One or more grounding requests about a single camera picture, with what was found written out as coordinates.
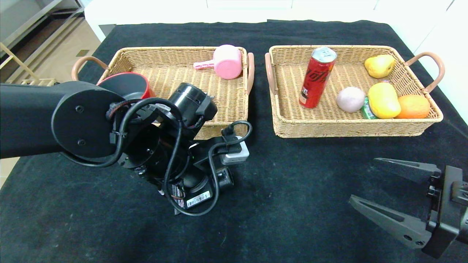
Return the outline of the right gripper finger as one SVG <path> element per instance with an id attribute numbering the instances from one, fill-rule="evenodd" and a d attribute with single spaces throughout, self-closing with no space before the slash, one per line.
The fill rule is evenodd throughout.
<path id="1" fill-rule="evenodd" d="M 427 245 L 432 233 L 419 218 L 400 213 L 377 203 L 351 195 L 351 206 L 405 246 L 420 249 Z"/>
<path id="2" fill-rule="evenodd" d="M 376 168 L 386 173 L 398 175 L 419 184 L 438 179 L 442 175 L 442 171 L 435 164 L 381 157 L 374 158 L 373 163 Z"/>

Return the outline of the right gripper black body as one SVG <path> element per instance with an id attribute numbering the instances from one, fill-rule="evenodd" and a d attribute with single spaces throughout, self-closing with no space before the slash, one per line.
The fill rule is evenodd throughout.
<path id="1" fill-rule="evenodd" d="M 440 195 L 437 210 L 431 210 L 427 229 L 431 238 L 422 251 L 433 258 L 440 258 L 454 242 L 467 244 L 467 182 L 463 170 L 446 166 L 440 178 Z"/>

